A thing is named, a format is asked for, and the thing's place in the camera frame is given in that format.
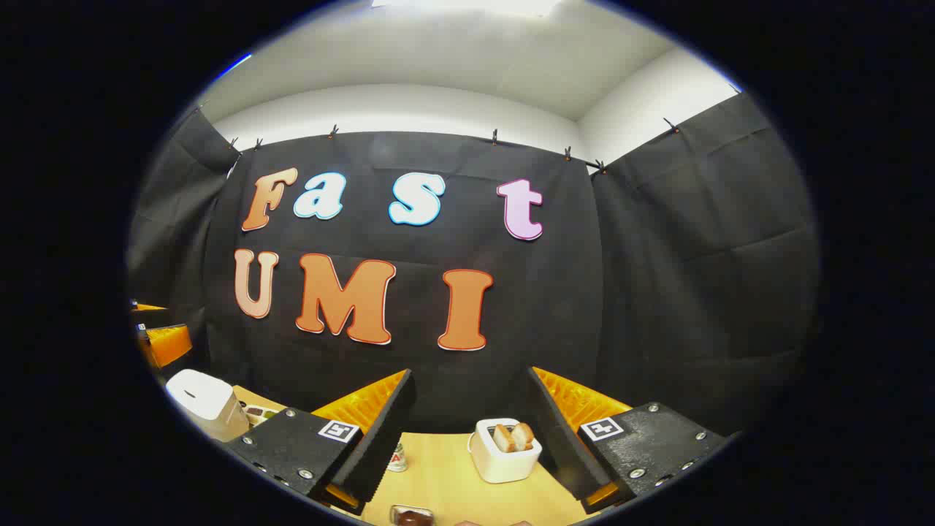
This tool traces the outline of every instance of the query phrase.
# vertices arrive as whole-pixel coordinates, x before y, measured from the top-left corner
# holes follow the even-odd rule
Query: orange letter
[[[439,347],[449,351],[479,351],[487,345],[481,334],[483,291],[494,277],[479,270],[448,270],[441,280],[452,290],[448,303],[448,328],[439,336]]]
[[[234,272],[234,293],[237,296],[237,305],[248,316],[256,319],[269,314],[269,306],[273,303],[273,267],[280,263],[280,255],[275,252],[261,252],[257,260],[260,261],[260,299],[253,301],[250,298],[250,263],[253,261],[253,251],[245,248],[234,252],[237,270]]]
[[[298,178],[298,170],[295,168],[285,169],[276,173],[265,175],[256,180],[256,192],[253,194],[253,203],[250,205],[250,214],[244,220],[244,232],[263,228],[269,223],[269,217],[266,216],[266,205],[269,205],[271,211],[280,206],[282,192],[286,189],[286,184],[295,183]]]
[[[298,260],[305,271],[305,293],[302,295],[302,315],[295,326],[308,332],[323,332],[324,324],[318,318],[322,307],[324,319],[331,333],[338,336],[353,311],[353,324],[348,336],[357,342],[386,345],[390,333],[384,326],[386,286],[396,275],[396,267],[379,259],[361,262],[341,288],[331,258],[324,254],[305,254]]]

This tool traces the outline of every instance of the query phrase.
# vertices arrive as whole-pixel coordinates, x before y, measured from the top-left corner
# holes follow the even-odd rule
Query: black fabric backdrop
[[[196,354],[210,353],[199,367],[305,409],[408,367],[419,392],[410,428],[466,431],[513,413],[511,386],[537,365],[632,405],[663,402],[730,434],[761,416],[794,371],[819,283],[818,243],[799,168],[749,96],[679,128],[608,165],[592,189],[580,161],[440,134],[296,139],[237,162],[195,111],[141,190],[132,295],[180,313]],[[298,179],[269,224],[242,232],[256,179],[292,167]],[[305,181],[325,171],[347,178],[344,209],[327,221],[296,217]],[[394,225],[387,214],[392,185],[407,171],[446,181],[427,226]],[[496,195],[520,178],[543,194],[532,215],[544,233],[532,242],[510,236]],[[264,319],[237,307],[237,248],[280,255]],[[389,345],[354,342],[347,327],[337,337],[295,327],[298,259],[307,253],[331,256],[343,284],[364,259],[396,266]],[[441,276],[452,269],[494,277],[481,351],[437,345],[449,300]],[[253,297],[258,277],[254,260]]]
[[[298,169],[280,206],[258,230],[240,228],[254,182]],[[347,178],[344,208],[323,221],[299,218],[295,199],[322,172]],[[441,211],[426,226],[395,225],[387,207],[392,186],[408,171],[437,173],[446,184]],[[525,178],[543,204],[532,220],[543,226],[530,242],[503,225],[502,183]],[[234,251],[271,251],[273,274],[267,317],[242,313],[235,300]],[[298,329],[304,272],[299,258],[329,255],[346,284],[364,259],[396,266],[386,293],[387,345],[359,343],[347,327],[333,336]],[[446,351],[452,269],[490,273],[484,294],[480,351]],[[243,154],[218,198],[205,252],[211,373],[273,400],[313,410],[404,368],[414,372],[417,402],[408,429],[466,432],[481,418],[509,416],[524,368],[537,365],[586,385],[597,380],[602,278],[594,195],[581,161],[525,146],[430,133],[351,133],[264,145]],[[259,264],[250,292],[259,292]]]
[[[202,367],[207,366],[201,283],[205,238],[212,204],[238,155],[201,111],[189,111],[153,159],[130,222],[130,295],[140,303],[168,307],[174,319],[187,324],[193,364]]]
[[[761,416],[812,320],[818,241],[795,160],[746,94],[607,166],[598,390],[723,434]]]

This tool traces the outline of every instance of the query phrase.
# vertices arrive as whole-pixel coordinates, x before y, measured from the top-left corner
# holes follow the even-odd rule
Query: toast
[[[532,428],[524,422],[516,424],[516,427],[513,428],[513,433],[511,433],[513,442],[516,444],[517,451],[527,451],[532,449],[532,439],[534,438],[532,434]]]
[[[496,424],[494,428],[494,444],[504,453],[516,451],[516,443],[513,442],[513,437],[507,428],[503,427],[503,424]]]

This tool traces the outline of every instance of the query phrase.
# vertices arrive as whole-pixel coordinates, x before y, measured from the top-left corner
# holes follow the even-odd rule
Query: white box
[[[487,418],[474,426],[474,432],[468,439],[467,451],[474,459],[477,473],[485,481],[500,484],[523,480],[536,467],[539,453],[542,452],[542,445],[538,440],[535,438],[532,440],[532,449],[504,453],[494,444],[494,438],[490,435],[489,429],[495,427],[496,424],[503,424],[511,430],[519,423],[519,420],[515,418]]]
[[[165,383],[165,389],[182,412],[215,440],[229,442],[250,428],[234,388],[224,380],[184,369]]]

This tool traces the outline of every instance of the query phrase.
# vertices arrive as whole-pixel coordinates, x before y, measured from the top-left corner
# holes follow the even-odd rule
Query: tin can
[[[393,457],[390,459],[390,464],[386,466],[386,469],[399,473],[406,471],[408,467],[409,465],[406,463],[406,453],[403,451],[403,443],[400,442],[396,444],[396,451],[393,452]]]

